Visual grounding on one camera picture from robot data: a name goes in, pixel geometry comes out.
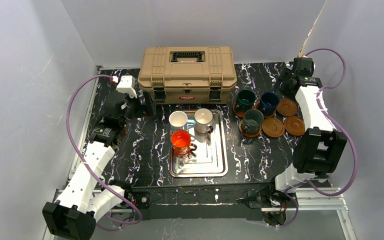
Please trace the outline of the brown wooden coaster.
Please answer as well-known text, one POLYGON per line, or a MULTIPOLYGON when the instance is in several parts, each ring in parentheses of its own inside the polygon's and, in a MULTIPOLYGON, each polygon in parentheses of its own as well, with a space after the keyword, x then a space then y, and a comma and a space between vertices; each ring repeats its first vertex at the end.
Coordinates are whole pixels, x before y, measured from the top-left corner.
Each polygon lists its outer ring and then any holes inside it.
POLYGON ((284 122, 285 130, 293 136, 302 136, 306 132, 304 120, 298 116, 289 116, 284 122))
POLYGON ((289 98, 282 98, 276 107, 276 111, 284 117, 295 116, 298 112, 298 105, 289 98))
POLYGON ((276 116, 276 107, 275 106, 273 106, 271 104, 264 103, 262 105, 262 107, 260 107, 260 103, 261 103, 260 101, 257 101, 254 104, 253 108, 256 110, 259 110, 263 114, 265 119, 266 118, 272 118, 272 117, 276 116))
POLYGON ((233 106, 232 106, 232 111, 233 111, 233 113, 234 113, 237 117, 239 117, 239 118, 243 118, 244 115, 245 115, 245 112, 242 112, 242 111, 238 111, 238 110, 237 110, 237 103, 236 103, 236 102, 235 102, 235 103, 233 104, 233 106))
POLYGON ((253 134, 251 134, 251 133, 245 133, 245 131, 242 129, 242 126, 243 126, 243 120, 241 119, 240 121, 239 121, 239 124, 238 124, 238 129, 239 129, 239 131, 240 131, 240 133, 243 135, 243 136, 246 136, 246 137, 248 137, 248 138, 255 138, 255 137, 258 137, 261 133, 262 133, 262 126, 260 125, 259 126, 259 129, 258 129, 258 132, 256 132, 256 133, 253 133, 253 134))
POLYGON ((285 133, 284 124, 275 117, 266 118, 261 127, 262 131, 272 138, 279 138, 285 133))

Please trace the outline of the navy blue cup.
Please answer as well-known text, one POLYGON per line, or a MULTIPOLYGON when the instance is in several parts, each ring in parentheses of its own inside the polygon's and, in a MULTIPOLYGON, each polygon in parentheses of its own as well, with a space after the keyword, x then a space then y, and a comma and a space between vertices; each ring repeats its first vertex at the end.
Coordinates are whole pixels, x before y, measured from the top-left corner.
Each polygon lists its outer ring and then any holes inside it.
POLYGON ((258 110, 266 116, 271 116, 275 113, 277 106, 280 103, 280 98, 273 92, 265 92, 259 100, 258 110))

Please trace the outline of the teal cup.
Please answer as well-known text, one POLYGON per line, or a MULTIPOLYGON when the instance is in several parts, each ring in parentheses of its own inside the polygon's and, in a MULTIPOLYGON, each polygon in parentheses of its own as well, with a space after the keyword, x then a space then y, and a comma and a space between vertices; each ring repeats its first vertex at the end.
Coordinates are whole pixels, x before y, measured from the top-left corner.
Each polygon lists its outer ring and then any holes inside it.
POLYGON ((254 106, 256 98, 256 94, 253 91, 243 89, 237 94, 234 109, 237 112, 245 113, 254 106))

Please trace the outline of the dark grey cup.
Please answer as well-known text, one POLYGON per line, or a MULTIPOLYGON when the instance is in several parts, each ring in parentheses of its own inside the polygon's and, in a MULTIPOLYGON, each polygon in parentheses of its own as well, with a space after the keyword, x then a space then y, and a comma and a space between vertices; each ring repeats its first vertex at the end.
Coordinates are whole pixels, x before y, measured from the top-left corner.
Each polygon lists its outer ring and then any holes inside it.
POLYGON ((254 135, 261 130, 264 115, 258 109, 249 109, 244 113, 242 119, 242 131, 248 135, 254 135))

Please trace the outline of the cream cup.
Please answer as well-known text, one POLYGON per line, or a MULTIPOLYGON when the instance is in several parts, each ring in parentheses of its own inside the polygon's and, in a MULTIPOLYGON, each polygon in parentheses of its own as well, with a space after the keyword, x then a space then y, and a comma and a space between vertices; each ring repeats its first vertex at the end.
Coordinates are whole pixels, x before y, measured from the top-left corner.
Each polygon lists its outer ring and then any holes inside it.
POLYGON ((194 113, 194 130, 199 134, 211 134, 214 131, 213 113, 206 108, 200 108, 194 113))

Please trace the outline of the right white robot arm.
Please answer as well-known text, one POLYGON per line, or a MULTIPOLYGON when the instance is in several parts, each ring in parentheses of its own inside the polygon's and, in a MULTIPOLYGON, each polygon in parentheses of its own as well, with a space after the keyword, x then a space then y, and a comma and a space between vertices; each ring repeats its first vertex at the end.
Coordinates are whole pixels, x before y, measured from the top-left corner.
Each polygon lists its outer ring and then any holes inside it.
POLYGON ((274 179, 275 188, 280 192, 293 193, 306 180, 333 173, 347 144, 346 136, 326 117, 327 108, 320 91, 323 85, 313 76, 314 70, 312 58, 296 57, 274 85, 274 90, 299 105, 303 121, 292 163, 274 179))

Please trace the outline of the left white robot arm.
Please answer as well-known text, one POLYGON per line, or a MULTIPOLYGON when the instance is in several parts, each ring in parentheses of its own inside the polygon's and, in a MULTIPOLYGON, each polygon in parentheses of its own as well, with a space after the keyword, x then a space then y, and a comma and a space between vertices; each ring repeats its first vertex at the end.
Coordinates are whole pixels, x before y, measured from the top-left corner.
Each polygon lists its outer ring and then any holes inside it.
POLYGON ((100 178, 126 136, 128 122, 155 115, 156 103, 150 94, 144 93, 143 96, 144 103, 134 96, 116 91, 106 98, 89 134, 86 152, 75 149, 81 164, 57 199, 47 202, 42 209, 52 235, 69 240, 89 240, 97 221, 121 203, 128 204, 137 218, 130 224, 137 224, 143 219, 138 207, 128 199, 131 191, 128 183, 112 180, 105 184, 100 178))

